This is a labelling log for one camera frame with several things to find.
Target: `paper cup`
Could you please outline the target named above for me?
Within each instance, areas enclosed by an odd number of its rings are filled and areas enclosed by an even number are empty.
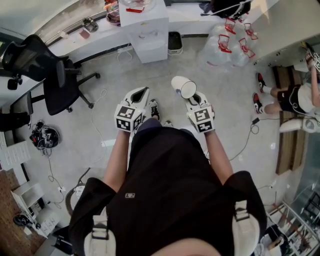
[[[195,95],[197,90],[197,85],[190,79],[183,76],[175,76],[171,80],[171,85],[177,94],[181,95],[184,99],[190,99]]]

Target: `black shorts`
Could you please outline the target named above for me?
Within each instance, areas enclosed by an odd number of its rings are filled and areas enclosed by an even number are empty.
[[[298,101],[298,91],[301,84],[290,85],[288,90],[279,91],[277,94],[277,99],[280,107],[283,111],[288,111],[292,113],[303,113],[306,112],[300,107]]]

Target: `black shirt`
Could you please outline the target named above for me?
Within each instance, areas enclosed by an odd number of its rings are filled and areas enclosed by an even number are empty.
[[[134,198],[126,198],[126,193],[134,193]],[[251,175],[237,172],[222,185],[193,136],[153,128],[134,136],[127,176],[118,193],[96,178],[88,179],[71,217],[70,240],[83,256],[93,215],[107,206],[116,256],[150,256],[186,238],[203,240],[221,255],[231,256],[235,202],[242,200],[258,220],[262,237],[267,217]]]

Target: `sneaker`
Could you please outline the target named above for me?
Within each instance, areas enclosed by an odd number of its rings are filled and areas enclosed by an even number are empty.
[[[263,113],[263,111],[262,111],[263,105],[261,104],[261,102],[259,100],[259,96],[256,92],[252,95],[252,102],[253,102],[255,112],[257,114],[262,114]]]
[[[257,82],[258,82],[260,92],[261,92],[262,94],[265,93],[265,92],[264,92],[264,87],[266,86],[266,83],[265,83],[264,78],[262,77],[262,74],[257,73],[257,74],[256,74],[256,80],[257,80]]]
[[[170,120],[165,121],[165,123],[163,124],[163,127],[171,127],[173,128],[174,125]]]
[[[157,116],[158,120],[160,121],[159,105],[158,105],[158,102],[154,98],[149,101],[149,110],[151,113],[151,117]]]

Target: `wooden bench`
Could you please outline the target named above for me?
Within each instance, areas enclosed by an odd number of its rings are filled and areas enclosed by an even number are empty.
[[[273,67],[276,86],[279,89],[286,88],[292,84],[302,84],[300,73],[290,67]],[[282,111],[280,112],[280,125],[288,119],[297,117],[297,114]],[[287,170],[294,171],[301,163],[304,155],[306,132],[303,130],[280,133],[278,161],[275,172],[280,175]]]

